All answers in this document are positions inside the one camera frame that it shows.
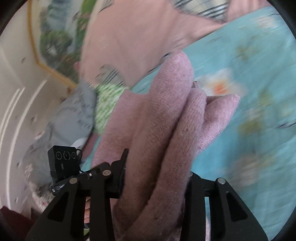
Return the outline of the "person's left hand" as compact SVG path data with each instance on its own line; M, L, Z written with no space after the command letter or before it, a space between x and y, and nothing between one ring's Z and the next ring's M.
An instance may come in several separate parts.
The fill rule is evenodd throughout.
M85 211L84 211L84 223L90 222L90 202L91 202L91 197L87 197L86 203L85 203Z

